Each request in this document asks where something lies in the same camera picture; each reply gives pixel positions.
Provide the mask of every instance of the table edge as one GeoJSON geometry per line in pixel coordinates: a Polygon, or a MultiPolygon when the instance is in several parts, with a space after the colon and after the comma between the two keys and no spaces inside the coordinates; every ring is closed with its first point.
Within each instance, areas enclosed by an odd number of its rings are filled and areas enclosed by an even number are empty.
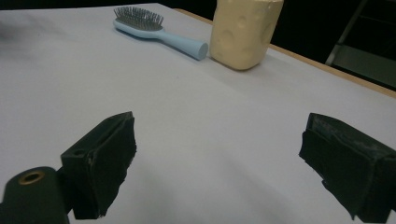
{"type": "MultiPolygon", "coordinates": [[[[181,12],[181,13],[187,15],[187,16],[193,17],[193,18],[195,18],[198,21],[202,21],[202,22],[205,22],[207,24],[212,24],[213,23],[211,20],[209,20],[207,18],[198,16],[198,15],[193,14],[193,13],[191,13],[191,12],[189,12],[187,10],[184,10],[182,8],[174,8],[174,10],[176,10],[178,12],[181,12]]],[[[380,92],[382,94],[385,94],[387,96],[390,96],[392,98],[396,98],[396,91],[392,91],[392,90],[387,89],[385,87],[376,85],[373,82],[361,79],[359,77],[352,76],[352,75],[350,75],[350,74],[348,74],[346,72],[342,72],[342,71],[340,71],[338,69],[335,69],[333,67],[330,67],[330,66],[328,66],[326,64],[318,63],[318,62],[316,62],[314,60],[305,58],[304,56],[299,55],[297,53],[294,53],[292,51],[289,51],[287,49],[282,49],[281,47],[278,47],[278,46],[275,46],[275,45],[272,45],[272,44],[270,45],[270,48],[274,49],[276,51],[279,51],[281,53],[284,53],[286,55],[289,55],[290,57],[295,58],[295,59],[297,59],[297,60],[299,60],[299,61],[301,61],[303,63],[308,63],[308,64],[310,64],[310,65],[312,65],[312,66],[314,66],[316,68],[319,68],[319,69],[321,69],[323,71],[326,71],[326,72],[328,72],[330,74],[333,74],[335,76],[338,76],[338,77],[341,77],[341,78],[346,79],[348,81],[351,81],[351,82],[354,82],[356,84],[359,84],[359,85],[361,85],[363,87],[366,87],[366,88],[368,88],[370,90],[378,91],[378,92],[380,92]]]]}

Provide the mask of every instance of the dark background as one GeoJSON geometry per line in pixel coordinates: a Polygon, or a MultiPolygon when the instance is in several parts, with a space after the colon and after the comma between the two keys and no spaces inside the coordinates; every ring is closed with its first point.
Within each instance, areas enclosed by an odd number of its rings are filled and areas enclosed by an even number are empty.
{"type": "MultiPolygon", "coordinates": [[[[284,0],[272,43],[325,63],[361,0],[284,0]]],[[[212,20],[216,0],[0,0],[0,9],[160,3],[212,20]]],[[[369,0],[346,43],[396,60],[396,0],[369,0]]]]}

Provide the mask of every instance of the white table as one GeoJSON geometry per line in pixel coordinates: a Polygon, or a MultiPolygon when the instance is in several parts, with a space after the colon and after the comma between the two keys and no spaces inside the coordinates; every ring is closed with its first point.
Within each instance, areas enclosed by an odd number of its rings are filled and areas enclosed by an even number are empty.
{"type": "MultiPolygon", "coordinates": [[[[209,24],[141,7],[209,42],[209,24]]],[[[113,8],[0,11],[0,192],[29,168],[58,169],[96,124],[132,110],[138,151],[118,198],[71,223],[361,223],[298,156],[302,132],[315,112],[396,148],[394,98],[273,49],[242,73],[197,62],[116,31],[113,8]]]]}

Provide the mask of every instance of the hairbrush handle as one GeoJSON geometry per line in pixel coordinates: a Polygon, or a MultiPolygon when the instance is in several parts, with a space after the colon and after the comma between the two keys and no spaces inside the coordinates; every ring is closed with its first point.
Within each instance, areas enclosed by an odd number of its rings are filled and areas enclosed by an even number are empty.
{"type": "Polygon", "coordinates": [[[157,31],[155,34],[157,38],[161,39],[164,43],[189,54],[197,60],[204,59],[209,49],[209,46],[205,42],[169,34],[164,30],[157,31]]]}

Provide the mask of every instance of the light blue hairbrush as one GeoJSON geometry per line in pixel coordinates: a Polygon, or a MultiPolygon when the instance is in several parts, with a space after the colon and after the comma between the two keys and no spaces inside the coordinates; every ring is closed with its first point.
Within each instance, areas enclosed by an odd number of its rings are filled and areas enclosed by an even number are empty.
{"type": "Polygon", "coordinates": [[[125,33],[141,38],[160,39],[196,60],[206,57],[208,45],[205,42],[166,33],[162,27],[161,15],[138,7],[118,7],[114,12],[117,16],[113,21],[114,26],[125,33]]]}

